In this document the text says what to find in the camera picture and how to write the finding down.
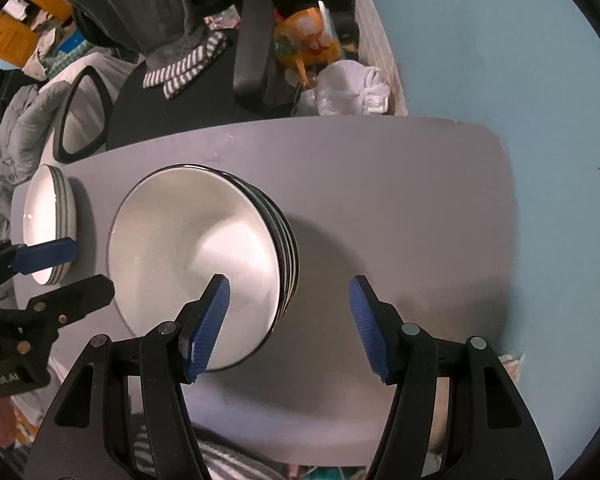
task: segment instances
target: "clothes pile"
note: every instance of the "clothes pile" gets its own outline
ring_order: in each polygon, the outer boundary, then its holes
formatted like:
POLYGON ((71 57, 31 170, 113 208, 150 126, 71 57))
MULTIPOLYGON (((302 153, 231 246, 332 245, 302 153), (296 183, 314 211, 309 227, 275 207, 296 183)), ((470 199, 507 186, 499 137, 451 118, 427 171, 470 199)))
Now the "clothes pile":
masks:
MULTIPOLYGON (((0 240, 10 237, 13 190, 38 168, 49 126, 69 88, 62 81, 39 94, 37 85, 23 86, 7 106, 0 122, 0 240)), ((0 286, 0 308, 17 308, 11 280, 0 286)))

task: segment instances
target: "white bag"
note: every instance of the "white bag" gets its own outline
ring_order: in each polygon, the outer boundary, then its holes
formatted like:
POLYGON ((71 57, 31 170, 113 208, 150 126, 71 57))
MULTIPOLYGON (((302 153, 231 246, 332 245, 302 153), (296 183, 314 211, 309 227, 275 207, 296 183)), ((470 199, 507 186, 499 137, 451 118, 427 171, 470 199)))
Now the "white bag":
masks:
POLYGON ((384 114, 391 87, 379 68, 344 59, 318 74, 315 103, 320 115, 384 114))
POLYGON ((300 94, 300 98, 291 112, 291 115, 293 117, 320 115, 318 113, 318 108, 315 106, 315 90, 313 88, 309 88, 300 94))

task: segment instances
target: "white bowl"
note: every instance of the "white bowl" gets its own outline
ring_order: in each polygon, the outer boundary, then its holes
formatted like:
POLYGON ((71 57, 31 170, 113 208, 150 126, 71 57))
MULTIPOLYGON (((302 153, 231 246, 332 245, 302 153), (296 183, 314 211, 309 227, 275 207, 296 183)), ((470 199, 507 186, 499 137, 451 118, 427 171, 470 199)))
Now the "white bowl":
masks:
MULTIPOLYGON (((42 165, 33 175, 24 202, 22 237, 27 245, 64 237, 76 239, 74 194, 69 180, 58 168, 42 165)), ((40 285, 55 285, 69 266, 70 263, 49 267, 32 276, 40 285)))
POLYGON ((114 219, 107 263, 136 336, 175 319, 214 274, 227 276, 231 301, 208 370, 247 357, 275 322, 281 273, 267 226, 234 184, 204 168, 165 168, 140 182, 114 219))

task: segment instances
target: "black cushion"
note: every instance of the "black cushion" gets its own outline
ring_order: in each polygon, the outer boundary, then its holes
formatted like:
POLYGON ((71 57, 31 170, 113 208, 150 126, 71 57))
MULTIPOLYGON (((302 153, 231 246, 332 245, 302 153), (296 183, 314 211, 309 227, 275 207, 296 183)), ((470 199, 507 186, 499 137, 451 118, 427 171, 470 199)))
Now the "black cushion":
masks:
POLYGON ((113 150, 179 132, 289 117, 290 105, 251 111, 234 99, 234 64, 237 30, 226 30, 227 48, 191 85, 171 100, 162 86, 142 88, 145 63, 129 75, 113 107, 107 133, 107 150, 113 150))

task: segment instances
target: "striped fabric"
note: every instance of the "striped fabric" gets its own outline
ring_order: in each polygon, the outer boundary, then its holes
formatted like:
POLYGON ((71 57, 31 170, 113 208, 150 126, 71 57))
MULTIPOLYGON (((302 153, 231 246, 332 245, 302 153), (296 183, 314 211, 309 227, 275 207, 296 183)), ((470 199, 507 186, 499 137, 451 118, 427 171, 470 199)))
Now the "striped fabric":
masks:
MULTIPOLYGON (((203 440, 198 441, 202 459, 212 480, 285 480, 279 473, 233 449, 203 440)), ((136 469, 155 476, 146 426, 142 425, 134 442, 136 469)))
MULTIPOLYGON (((203 440, 198 441, 198 446, 212 480, 285 480, 270 467, 228 447, 203 440)), ((16 443, 9 449, 0 449, 0 454, 11 468, 22 476, 30 451, 30 444, 16 443)), ((139 428, 133 452, 136 459, 135 469, 156 476, 149 437, 144 424, 139 428)))
POLYGON ((164 96, 171 99, 178 95, 202 72, 208 63, 222 53, 226 47, 224 32, 216 30, 206 41, 180 61, 160 70, 147 72, 142 82, 143 88, 162 85, 164 96))

